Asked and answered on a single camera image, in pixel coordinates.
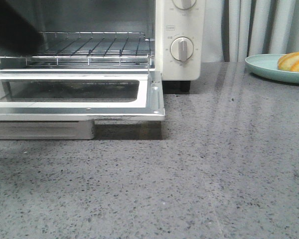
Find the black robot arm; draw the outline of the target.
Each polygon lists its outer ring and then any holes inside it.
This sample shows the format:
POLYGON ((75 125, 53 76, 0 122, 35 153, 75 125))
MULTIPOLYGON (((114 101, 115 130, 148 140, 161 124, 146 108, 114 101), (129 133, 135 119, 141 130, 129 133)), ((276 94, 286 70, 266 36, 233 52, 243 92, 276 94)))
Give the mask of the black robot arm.
POLYGON ((32 55, 42 43, 42 35, 6 1, 0 0, 0 47, 32 55))

